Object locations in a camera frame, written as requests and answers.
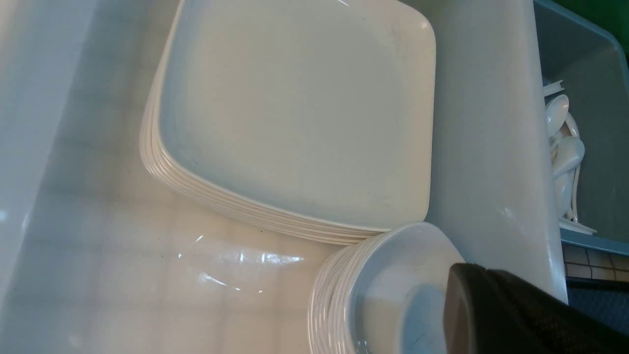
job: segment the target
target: plastic utensil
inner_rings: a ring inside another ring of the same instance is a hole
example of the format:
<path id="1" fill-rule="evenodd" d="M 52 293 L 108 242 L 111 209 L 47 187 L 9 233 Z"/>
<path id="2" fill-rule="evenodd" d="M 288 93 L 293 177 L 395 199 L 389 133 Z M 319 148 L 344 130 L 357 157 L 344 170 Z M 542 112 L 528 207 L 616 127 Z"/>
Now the plastic utensil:
<path id="1" fill-rule="evenodd" d="M 564 230 L 580 232 L 581 234 L 587 234 L 587 235 L 593 235 L 596 233 L 596 230 L 594 229 L 581 225 L 578 222 L 566 220 L 562 217 L 559 218 L 559 227 Z"/>
<path id="2" fill-rule="evenodd" d="M 563 87 L 561 87 L 561 83 L 564 82 L 563 80 L 559 80 L 556 83 L 552 83 L 552 84 L 548 84 L 546 86 L 543 87 L 543 92 L 544 92 L 544 97 L 550 96 L 551 94 L 555 94 L 558 92 L 561 92 L 564 90 Z"/>
<path id="3" fill-rule="evenodd" d="M 570 134 L 572 134 L 573 137 L 577 137 L 577 138 L 581 137 L 579 135 L 579 128 L 577 128 L 577 122 L 575 122 L 570 112 L 568 112 L 568 114 L 565 116 L 565 124 L 568 126 L 568 129 L 570 130 Z M 574 183 L 572 184 L 571 207 L 572 207 L 572 218 L 574 219 L 574 222 L 579 222 L 579 214 L 577 213 L 577 185 L 579 184 L 580 174 L 581 174 L 581 165 L 577 167 L 577 171 L 574 174 Z"/>
<path id="4" fill-rule="evenodd" d="M 561 138 L 559 143 L 557 143 L 557 156 L 552 163 L 553 178 L 557 179 L 562 174 L 576 169 L 581 161 L 583 161 L 585 153 L 586 147 L 579 138 Z"/>
<path id="5" fill-rule="evenodd" d="M 555 180 L 555 202 L 559 217 L 564 216 L 570 209 L 573 182 L 574 170 L 562 174 Z"/>
<path id="6" fill-rule="evenodd" d="M 553 98 L 546 105 L 546 124 L 549 137 L 555 135 L 564 124 L 569 105 L 568 96 L 564 94 Z"/>

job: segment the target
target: plastic container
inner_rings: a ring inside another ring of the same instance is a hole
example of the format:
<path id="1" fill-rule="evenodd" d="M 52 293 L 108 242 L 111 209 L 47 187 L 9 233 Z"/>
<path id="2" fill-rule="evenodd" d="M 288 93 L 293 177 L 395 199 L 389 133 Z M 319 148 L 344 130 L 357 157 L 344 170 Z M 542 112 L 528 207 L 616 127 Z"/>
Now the plastic container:
<path id="1" fill-rule="evenodd" d="M 404 3 L 437 40 L 426 221 L 466 261 L 567 300 L 533 1 Z"/>
<path id="2" fill-rule="evenodd" d="M 562 240 L 629 254 L 629 73 L 616 39 L 551 1 L 535 1 L 542 75 L 563 80 L 586 146 L 577 190 L 579 222 L 595 236 L 561 230 Z"/>

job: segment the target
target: white tile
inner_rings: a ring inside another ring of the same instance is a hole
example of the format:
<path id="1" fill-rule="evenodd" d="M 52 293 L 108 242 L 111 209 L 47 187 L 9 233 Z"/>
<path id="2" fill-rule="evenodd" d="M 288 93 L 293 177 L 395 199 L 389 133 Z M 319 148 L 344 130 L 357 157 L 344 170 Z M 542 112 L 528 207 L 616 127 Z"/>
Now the white tile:
<path id="1" fill-rule="evenodd" d="M 178 0 L 159 0 L 159 3 L 148 10 L 150 25 L 168 30 L 172 26 L 178 4 Z"/>
<path id="2" fill-rule="evenodd" d="M 173 213 L 147 202 L 112 202 L 107 247 L 161 254 L 168 250 Z"/>
<path id="3" fill-rule="evenodd" d="M 629 257 L 621 256 L 620 254 L 612 254 L 611 261 L 614 264 L 614 268 L 629 270 Z"/>
<path id="4" fill-rule="evenodd" d="M 152 176 L 144 167 L 137 147 L 125 154 L 116 177 L 116 194 L 122 200 L 173 204 L 175 191 Z"/>
<path id="5" fill-rule="evenodd" d="M 616 280 L 619 282 L 629 282 L 629 271 L 616 270 Z"/>
<path id="6" fill-rule="evenodd" d="M 227 299 L 230 309 L 268 309 L 277 303 L 279 270 L 284 265 L 279 235 L 233 222 L 233 245 L 221 259 L 230 267 Z"/>
<path id="7" fill-rule="evenodd" d="M 127 102 L 131 107 L 144 109 L 154 77 L 155 69 L 152 66 L 141 66 L 134 70 L 133 76 L 130 78 L 129 92 L 126 94 Z"/>
<path id="8" fill-rule="evenodd" d="M 137 61 L 140 65 L 147 68 L 157 68 L 157 64 L 164 52 L 167 37 L 168 29 L 166 28 L 162 28 L 160 31 L 147 28 L 142 33 L 142 44 L 137 52 Z"/>
<path id="9" fill-rule="evenodd" d="M 90 312 L 81 308 L 5 308 L 0 353 L 80 354 L 91 351 L 85 328 Z"/>
<path id="10" fill-rule="evenodd" d="M 113 25 L 132 23 L 139 26 L 147 21 L 147 11 L 153 3 L 161 0 L 101 0 L 96 9 L 96 16 L 103 17 Z"/>
<path id="11" fill-rule="evenodd" d="M 586 249 L 571 244 L 562 244 L 564 247 L 564 261 L 588 265 Z"/>
<path id="12" fill-rule="evenodd" d="M 102 245 L 108 236 L 108 202 L 98 196 L 40 191 L 30 217 L 27 241 Z"/>
<path id="13" fill-rule="evenodd" d="M 142 127 L 142 117 L 144 115 L 144 108 L 146 101 L 142 102 L 137 107 L 129 107 L 126 113 L 125 128 L 120 144 L 121 150 L 128 154 L 138 154 L 140 149 L 140 128 Z"/>
<path id="14" fill-rule="evenodd" d="M 607 268 L 612 268 L 609 253 L 589 249 L 587 251 L 587 258 L 589 259 L 591 266 L 603 266 Z"/>
<path id="15" fill-rule="evenodd" d="M 113 154 L 59 143 L 48 158 L 42 189 L 111 194 L 118 165 Z"/>
<path id="16" fill-rule="evenodd" d="M 168 304 L 215 311 L 230 286 L 225 269 L 216 258 L 182 256 L 169 262 L 166 301 Z"/>
<path id="17" fill-rule="evenodd" d="M 305 318 L 285 318 L 280 329 L 279 354 L 308 354 Z"/>
<path id="18" fill-rule="evenodd" d="M 129 21 L 121 21 L 97 13 L 92 20 L 85 50 L 96 52 L 120 63 L 134 64 L 135 55 L 142 45 L 143 28 Z"/>
<path id="19" fill-rule="evenodd" d="M 223 354 L 277 353 L 275 335 L 280 324 L 276 319 L 232 314 L 224 326 Z"/>
<path id="20" fill-rule="evenodd" d="M 184 197 L 177 204 L 172 229 L 172 242 L 177 252 L 219 257 L 227 251 L 225 243 L 230 235 L 231 219 Z"/>
<path id="21" fill-rule="evenodd" d="M 64 246 L 27 244 L 11 284 L 16 301 L 84 300 L 93 293 L 96 253 Z"/>
<path id="22" fill-rule="evenodd" d="M 321 264 L 342 246 L 314 242 L 298 237 L 284 236 L 281 240 L 282 254 L 291 257 L 291 266 L 318 270 Z"/>
<path id="23" fill-rule="evenodd" d="M 231 220 L 230 239 L 234 244 L 241 244 L 245 252 L 279 254 L 279 240 L 285 235 L 259 227 Z"/>
<path id="24" fill-rule="evenodd" d="M 217 314 L 173 314 L 165 319 L 163 353 L 219 353 L 222 327 Z"/>
<path id="25" fill-rule="evenodd" d="M 79 63 L 72 92 L 102 97 L 114 104 L 129 103 L 136 70 L 129 64 L 87 52 Z"/>
<path id="26" fill-rule="evenodd" d="M 227 304 L 231 310 L 268 310 L 279 305 L 279 267 L 244 261 L 231 265 L 227 284 Z"/>
<path id="27" fill-rule="evenodd" d="M 316 270 L 287 266 L 281 273 L 280 306 L 282 309 L 306 310 L 315 282 Z"/>
<path id="28" fill-rule="evenodd" d="M 58 128 L 58 139 L 97 151 L 115 151 L 125 127 L 125 110 L 98 101 L 71 97 Z"/>
<path id="29" fill-rule="evenodd" d="M 568 277 L 592 278 L 590 267 L 584 265 L 566 265 L 566 275 Z"/>
<path id="30" fill-rule="evenodd" d="M 612 269 L 607 268 L 596 268 L 592 267 L 592 279 L 599 280 L 614 280 L 614 271 Z"/>
<path id="31" fill-rule="evenodd" d="M 148 311 L 101 310 L 94 318 L 90 353 L 152 353 L 160 324 Z"/>
<path id="32" fill-rule="evenodd" d="M 98 298 L 114 304 L 154 304 L 164 282 L 165 258 L 109 254 L 98 278 Z"/>

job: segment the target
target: stack of plates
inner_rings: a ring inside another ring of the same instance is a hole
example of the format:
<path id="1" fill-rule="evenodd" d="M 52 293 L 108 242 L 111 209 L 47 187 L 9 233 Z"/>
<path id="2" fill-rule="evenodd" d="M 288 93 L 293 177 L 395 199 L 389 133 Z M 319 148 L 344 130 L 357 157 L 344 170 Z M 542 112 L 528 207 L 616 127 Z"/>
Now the stack of plates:
<path id="1" fill-rule="evenodd" d="M 229 217 L 355 244 L 423 220 L 435 37 L 394 0 L 182 0 L 140 137 Z"/>
<path id="2" fill-rule="evenodd" d="M 308 306 L 312 354 L 445 353 L 448 272 L 463 259 L 435 226 L 400 227 L 330 256 Z"/>

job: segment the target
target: gray plastic bin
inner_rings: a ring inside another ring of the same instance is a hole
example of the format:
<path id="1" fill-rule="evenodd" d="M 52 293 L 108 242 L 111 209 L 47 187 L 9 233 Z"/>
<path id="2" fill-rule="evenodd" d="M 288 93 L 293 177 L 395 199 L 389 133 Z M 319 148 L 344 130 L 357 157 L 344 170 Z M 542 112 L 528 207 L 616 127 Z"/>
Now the gray plastic bin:
<path id="1" fill-rule="evenodd" d="M 586 146 L 579 221 L 598 233 L 562 230 L 567 243 L 629 254 L 629 74 L 616 39 L 550 1 L 535 1 L 543 77 L 564 80 Z"/>

